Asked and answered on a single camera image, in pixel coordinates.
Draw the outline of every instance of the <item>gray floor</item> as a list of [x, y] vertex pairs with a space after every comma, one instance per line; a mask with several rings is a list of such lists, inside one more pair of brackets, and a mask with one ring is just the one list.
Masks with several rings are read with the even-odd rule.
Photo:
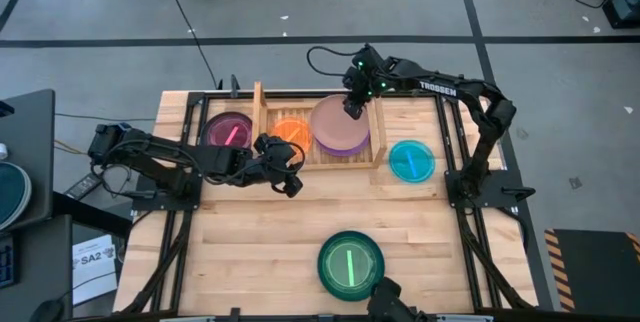
[[[0, 0], [0, 10], [7, 1]], [[463, 0], [181, 2], [200, 37], [472, 33]], [[612, 30], [600, 10], [573, 0], [474, 2], [485, 36], [638, 34], [637, 30]], [[0, 42], [190, 36], [173, 0], [19, 0], [0, 30]], [[218, 78], [228, 79], [233, 73], [244, 87], [258, 79], [267, 88], [338, 87], [337, 79], [319, 76], [307, 67], [304, 53], [308, 47], [276, 44], [203, 49]], [[359, 44], [331, 47], [349, 51]], [[384, 43], [376, 47], [383, 54], [420, 61], [425, 68], [482, 78], [473, 44]], [[640, 46], [489, 45], [487, 50], [498, 85], [518, 107], [511, 135], [523, 180], [538, 190], [529, 199], [536, 232], [553, 227], [640, 234], [640, 184], [634, 177], [640, 163], [634, 153], [640, 110], [628, 114], [624, 109], [640, 108]], [[318, 64], [341, 72], [348, 61], [319, 54]], [[116, 118], [154, 117], [163, 90], [213, 87], [195, 47], [0, 48], [0, 71], [0, 98], [53, 88], [58, 112]], [[57, 118], [56, 138], [86, 149], [95, 124]], [[135, 125], [152, 126], [150, 122]], [[66, 189], [88, 172], [87, 167], [86, 157], [56, 150], [55, 188]], [[569, 178], [576, 177], [583, 186], [573, 189]], [[113, 183], [118, 185], [122, 178], [114, 176]], [[103, 191], [85, 202], [100, 208], [126, 207], [127, 203], [112, 200]], [[76, 235], [79, 240], [92, 237], [84, 230]], [[546, 260], [545, 269], [550, 272]], [[110, 303], [112, 296], [101, 298], [77, 308], [76, 313], [106, 313]]]

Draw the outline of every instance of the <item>wooden tabletop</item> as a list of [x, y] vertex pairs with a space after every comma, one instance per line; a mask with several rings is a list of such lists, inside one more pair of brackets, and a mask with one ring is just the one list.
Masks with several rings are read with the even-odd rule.
[[[187, 94], [163, 93], [154, 135], [179, 140]], [[422, 141], [436, 158], [433, 176], [421, 184], [400, 181], [388, 167], [387, 152], [376, 170], [303, 170], [299, 177], [304, 188], [293, 199], [275, 194], [268, 185], [205, 184], [191, 227], [181, 315], [229, 315], [232, 307], [240, 307], [243, 315], [366, 314], [366, 301], [332, 297], [317, 276], [321, 245], [343, 230], [361, 231], [379, 244], [386, 275], [402, 286], [406, 304], [428, 313], [472, 311], [457, 220], [447, 201], [435, 102], [393, 98], [382, 99], [382, 105], [389, 149], [405, 139]], [[473, 151], [477, 127], [464, 105], [461, 110]], [[251, 116], [252, 101], [215, 100], [208, 118], [223, 111]], [[447, 120], [455, 136], [448, 107]], [[462, 160], [453, 140], [459, 168]], [[499, 148], [489, 162], [492, 169], [502, 168]], [[483, 212], [494, 262], [535, 305], [517, 222], [495, 210]], [[153, 212], [132, 231], [114, 310], [128, 305], [155, 269], [165, 217], [166, 212]], [[479, 262], [476, 265], [483, 302], [489, 306], [484, 272]], [[169, 304], [172, 269], [167, 276], [163, 308]]]

